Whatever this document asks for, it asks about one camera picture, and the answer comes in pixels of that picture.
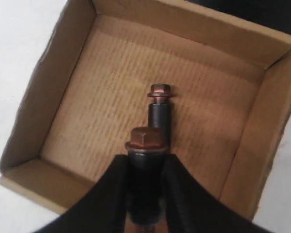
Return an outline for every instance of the copper bolt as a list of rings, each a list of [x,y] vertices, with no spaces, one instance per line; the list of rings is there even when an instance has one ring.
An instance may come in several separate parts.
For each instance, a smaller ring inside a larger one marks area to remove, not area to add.
[[[150,127],[134,128],[131,131],[130,141],[125,144],[125,147],[135,153],[159,153],[167,150],[160,130]]]
[[[167,84],[153,84],[147,96],[153,97],[154,103],[165,103],[172,96],[171,87]]]

